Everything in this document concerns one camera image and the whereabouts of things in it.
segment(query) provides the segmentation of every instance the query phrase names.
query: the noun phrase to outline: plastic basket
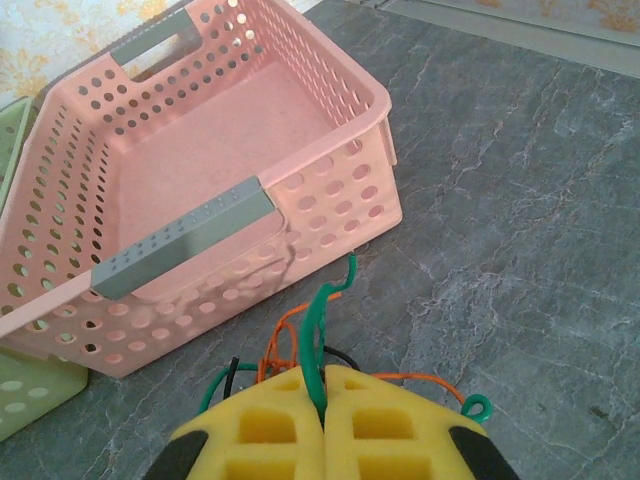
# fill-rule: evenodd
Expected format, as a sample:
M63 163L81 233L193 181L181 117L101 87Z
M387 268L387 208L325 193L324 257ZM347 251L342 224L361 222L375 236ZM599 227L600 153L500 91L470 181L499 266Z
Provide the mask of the plastic basket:
M7 200L22 144L36 119L32 103L31 98L21 98L0 110L0 214Z
M0 442L87 386L88 371L0 348Z
M30 98L0 111L0 217L35 116ZM80 392L87 374L57 358L39 360L0 348L0 442Z
M380 235L390 107L283 1L188 4L48 94L0 222L0 336L120 377Z

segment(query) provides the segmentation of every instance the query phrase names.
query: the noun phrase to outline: wall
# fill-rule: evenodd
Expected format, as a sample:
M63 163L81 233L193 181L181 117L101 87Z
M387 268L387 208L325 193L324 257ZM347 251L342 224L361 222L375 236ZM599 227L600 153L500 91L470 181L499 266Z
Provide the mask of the wall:
M0 1L0 107L36 96L59 75L178 1ZM319 3L288 1L300 11ZM130 75L137 69L131 66Z

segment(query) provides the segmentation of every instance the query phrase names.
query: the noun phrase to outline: yellow sponge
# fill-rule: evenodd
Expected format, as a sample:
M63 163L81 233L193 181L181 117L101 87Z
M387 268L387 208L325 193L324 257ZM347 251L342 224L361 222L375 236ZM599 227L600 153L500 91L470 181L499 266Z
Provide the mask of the yellow sponge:
M300 368L239 392L180 427L208 438L189 479L324 480L324 438Z
M474 421L350 368L326 368L327 479L473 480L449 429Z

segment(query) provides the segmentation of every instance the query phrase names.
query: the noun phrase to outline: orange wire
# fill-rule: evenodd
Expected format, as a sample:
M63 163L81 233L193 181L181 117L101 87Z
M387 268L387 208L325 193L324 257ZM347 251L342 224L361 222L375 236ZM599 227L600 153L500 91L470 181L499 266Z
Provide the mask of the orange wire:
M458 400L461 405L463 405L465 401L464 395L462 395L456 387L435 375L429 375L427 373L374 373L371 376L382 380L428 380L446 388L456 397L456 400Z
M336 298L340 298L342 294L340 292L334 293L329 297L329 300L335 300ZM267 377L267 370L271 367L271 376L277 375L283 369L291 369L298 365L298 336L296 335L296 330L293 328L287 320L291 318L293 315L296 315L300 312L304 312L307 308L309 308L310 303L303 303L302 305L298 305L296 308L292 308L287 313L285 313L278 323L276 323L276 328L271 335L271 339L269 340L269 344L267 345L267 351L265 356L258 363L258 374L256 375L256 383L260 383L264 381ZM289 335L291 336L291 355L289 360L285 360L280 358L278 354L278 335L284 329L289 330Z

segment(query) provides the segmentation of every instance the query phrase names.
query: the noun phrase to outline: floral wallpaper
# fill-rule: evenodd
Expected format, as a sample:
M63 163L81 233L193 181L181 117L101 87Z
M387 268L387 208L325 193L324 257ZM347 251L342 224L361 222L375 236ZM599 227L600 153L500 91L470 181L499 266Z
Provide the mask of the floral wallpaper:
M0 1L0 107L36 96L58 76L178 1ZM306 11L320 0L288 1ZM129 66L129 75L141 73L138 68Z
M438 0L426 0L438 3ZM572 24L583 33L596 29L640 34L640 0L450 0L482 5L523 17L543 17Z

